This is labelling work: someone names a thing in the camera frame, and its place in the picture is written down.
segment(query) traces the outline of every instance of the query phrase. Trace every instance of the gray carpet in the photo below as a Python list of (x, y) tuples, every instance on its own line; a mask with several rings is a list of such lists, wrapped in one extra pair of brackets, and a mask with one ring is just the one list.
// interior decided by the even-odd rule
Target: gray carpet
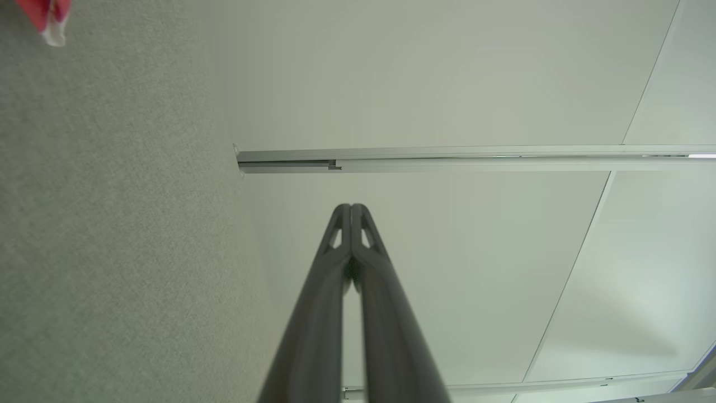
[(0, 0), (0, 400), (250, 402), (277, 338), (190, 2)]

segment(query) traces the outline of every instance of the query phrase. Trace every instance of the ceiling panel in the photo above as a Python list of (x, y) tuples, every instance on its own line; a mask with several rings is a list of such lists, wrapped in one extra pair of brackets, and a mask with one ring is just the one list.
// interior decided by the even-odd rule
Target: ceiling panel
[(450, 400), (453, 403), (512, 403), (514, 398), (514, 394), (497, 394), (493, 396), (451, 397)]
[(716, 1), (682, 0), (625, 144), (716, 144)]
[(242, 151), (620, 144), (676, 5), (245, 0), (228, 117)]
[(515, 403), (589, 403), (603, 400), (645, 397), (667, 393), (680, 379), (666, 381), (630, 382), (605, 387), (567, 389), (552, 392), (525, 393), (517, 396)]
[[(249, 174), (263, 266), (287, 321), (331, 212), (375, 219), (447, 384), (522, 381), (604, 172)], [(359, 296), (344, 298), (344, 384), (363, 385)]]
[(692, 370), (716, 340), (716, 173), (619, 172), (529, 381)]

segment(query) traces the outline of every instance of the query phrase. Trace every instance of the cutout hole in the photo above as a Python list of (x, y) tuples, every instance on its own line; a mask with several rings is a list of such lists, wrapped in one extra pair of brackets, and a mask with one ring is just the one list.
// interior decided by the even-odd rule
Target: cutout hole
[(330, 243), (333, 249), (338, 249), (341, 246), (341, 243), (343, 243), (343, 231), (340, 228), (333, 232)]
[(370, 249), (370, 247), (373, 246), (370, 236), (368, 235), (367, 232), (365, 232), (365, 229), (360, 230), (360, 240), (361, 240), (361, 243), (363, 244), (363, 246), (367, 247), (368, 249)]

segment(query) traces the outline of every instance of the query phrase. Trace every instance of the ceiling tile seam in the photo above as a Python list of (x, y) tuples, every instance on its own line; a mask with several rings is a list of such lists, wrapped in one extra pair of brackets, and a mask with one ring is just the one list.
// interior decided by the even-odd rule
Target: ceiling tile seam
[(649, 73), (649, 78), (647, 79), (647, 83), (644, 86), (644, 90), (642, 91), (642, 96), (639, 97), (639, 102), (637, 103), (637, 108), (634, 109), (634, 114), (632, 115), (632, 119), (629, 121), (629, 125), (626, 127), (626, 133), (624, 133), (624, 138), (621, 140), (621, 144), (624, 145), (627, 141), (627, 137), (629, 136), (629, 129), (632, 128), (632, 124), (637, 119), (637, 116), (639, 114), (639, 108), (642, 106), (642, 101), (644, 101), (644, 96), (649, 92), (649, 88), (652, 84), (652, 77), (654, 77), (654, 72), (658, 71), (661, 67), (661, 64), (663, 63), (662, 53), (664, 52), (664, 48), (668, 48), (669, 44), (671, 44), (671, 41), (674, 37), (674, 32), (677, 29), (677, 26), (679, 25), (679, 21), (681, 21), (681, 15), (683, 14), (683, 6), (682, 2), (686, 2), (686, 0), (679, 0), (679, 2), (676, 5), (676, 8), (674, 9), (674, 15), (672, 15), (672, 19), (669, 22), (669, 28), (667, 28), (667, 33), (664, 35), (664, 40), (662, 41), (662, 46), (659, 48), (659, 53), (657, 53), (657, 58), (654, 61), (654, 65), (652, 66), (652, 71)]
[(572, 272), (574, 271), (574, 268), (576, 267), (576, 264), (579, 261), (579, 255), (581, 254), (582, 248), (584, 247), (584, 244), (586, 243), (586, 241), (589, 237), (589, 233), (592, 230), (594, 223), (599, 219), (601, 210), (604, 208), (604, 205), (606, 203), (606, 198), (609, 195), (609, 190), (611, 189), (611, 184), (614, 182), (615, 176), (616, 176), (616, 172), (610, 171), (606, 178), (606, 181), (604, 182), (604, 187), (601, 190), (601, 195), (599, 196), (599, 200), (596, 204), (596, 207), (594, 208), (594, 213), (592, 213), (591, 220), (589, 221), (589, 226), (587, 226), (586, 231), (584, 233), (584, 238), (582, 239), (582, 243), (581, 243), (581, 245), (579, 245), (579, 251), (577, 251), (577, 256), (574, 258), (574, 262), (572, 263), (572, 268), (569, 270), (569, 274), (567, 275), (567, 279), (564, 282), (562, 291), (559, 294), (559, 298), (557, 298), (557, 303), (555, 304), (554, 309), (552, 310), (552, 314), (549, 317), (549, 321), (547, 321), (547, 326), (545, 327), (544, 332), (542, 333), (542, 338), (540, 338), (539, 344), (537, 345), (537, 349), (535, 350), (535, 354), (532, 356), (532, 361), (530, 361), (530, 365), (527, 367), (525, 376), (522, 378), (522, 382), (525, 382), (527, 380), (527, 378), (530, 376), (532, 369), (534, 368), (534, 365), (537, 362), (537, 358), (539, 357), (539, 354), (541, 353), (542, 348), (544, 347), (544, 343), (547, 338), (547, 334), (549, 333), (550, 325), (552, 324), (552, 319), (554, 319), (554, 316), (557, 313), (557, 310), (559, 309), (559, 302), (562, 299), (562, 295), (564, 295), (564, 291), (567, 289), (567, 286), (569, 285), (569, 279), (571, 278)]

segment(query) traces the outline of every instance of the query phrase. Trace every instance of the red object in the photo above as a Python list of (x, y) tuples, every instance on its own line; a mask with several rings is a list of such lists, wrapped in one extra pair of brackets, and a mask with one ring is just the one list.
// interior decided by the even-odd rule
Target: red object
[(32, 24), (42, 33), (47, 43), (64, 44), (64, 23), (69, 14), (71, 0), (16, 0)]

